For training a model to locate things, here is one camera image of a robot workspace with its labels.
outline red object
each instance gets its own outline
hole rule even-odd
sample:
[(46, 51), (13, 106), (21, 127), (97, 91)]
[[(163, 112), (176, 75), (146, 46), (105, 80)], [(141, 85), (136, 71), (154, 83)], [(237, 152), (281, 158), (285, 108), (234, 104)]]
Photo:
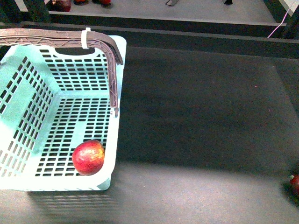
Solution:
[(87, 0), (74, 0), (75, 3), (79, 3), (79, 4), (80, 4), (80, 3), (84, 3), (84, 2), (86, 2), (86, 1), (87, 1)]
[(111, 3), (111, 0), (100, 0), (100, 3), (103, 5), (108, 5)]
[(71, 10), (71, 0), (53, 0), (52, 5), (59, 12), (69, 12)]
[(105, 150), (97, 140), (88, 140), (78, 145), (72, 155), (75, 169), (81, 175), (93, 175), (103, 167)]
[(290, 180), (290, 184), (292, 186), (293, 192), (299, 195), (299, 175), (294, 175)]

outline plastic basket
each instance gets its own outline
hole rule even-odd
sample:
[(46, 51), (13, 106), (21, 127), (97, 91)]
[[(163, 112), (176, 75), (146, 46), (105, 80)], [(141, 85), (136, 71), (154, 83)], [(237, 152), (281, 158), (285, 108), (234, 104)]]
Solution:
[[(114, 169), (126, 41), (96, 32), (0, 30), (0, 189), (106, 190)], [(94, 47), (88, 55), (55, 48)], [(83, 141), (105, 148), (102, 169), (80, 176)]]

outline light blue basket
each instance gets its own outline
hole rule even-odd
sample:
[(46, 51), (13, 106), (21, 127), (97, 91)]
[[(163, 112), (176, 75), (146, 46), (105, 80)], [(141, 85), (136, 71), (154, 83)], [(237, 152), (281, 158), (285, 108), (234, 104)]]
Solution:
[[(125, 39), (110, 37), (125, 61)], [(123, 69), (116, 65), (118, 105)], [(0, 189), (107, 189), (120, 114), (110, 108), (104, 53), (70, 56), (44, 45), (12, 46), (0, 78)], [(95, 175), (80, 176), (71, 155), (90, 139), (106, 148), (104, 165)]]

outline gray floor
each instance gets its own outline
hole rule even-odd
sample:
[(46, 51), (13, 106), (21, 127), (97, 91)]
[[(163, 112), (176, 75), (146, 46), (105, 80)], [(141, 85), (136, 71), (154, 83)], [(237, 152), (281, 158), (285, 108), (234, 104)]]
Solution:
[(0, 191), (1, 224), (298, 223), (284, 182), (299, 120), (280, 78), (298, 74), (297, 60), (128, 48), (110, 189)]
[[(26, 10), (22, 0), (17, 2), (21, 10)], [(222, 0), (180, 0), (174, 7), (165, 3), (166, 0), (112, 0), (111, 7), (103, 8), (89, 0), (84, 6), (73, 4), (70, 13), (169, 20), (275, 22), (263, 0), (235, 0), (230, 6), (224, 5)]]

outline basket handle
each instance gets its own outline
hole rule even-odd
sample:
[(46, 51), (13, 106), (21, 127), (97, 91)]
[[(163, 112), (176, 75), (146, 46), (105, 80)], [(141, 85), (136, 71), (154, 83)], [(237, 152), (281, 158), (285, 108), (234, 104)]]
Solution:
[[(100, 49), (107, 58), (110, 107), (118, 116), (116, 63), (123, 64), (115, 41), (102, 33), (88, 32), (87, 46)], [(0, 46), (47, 45), (55, 48), (82, 47), (81, 31), (55, 31), (43, 29), (0, 29)]]

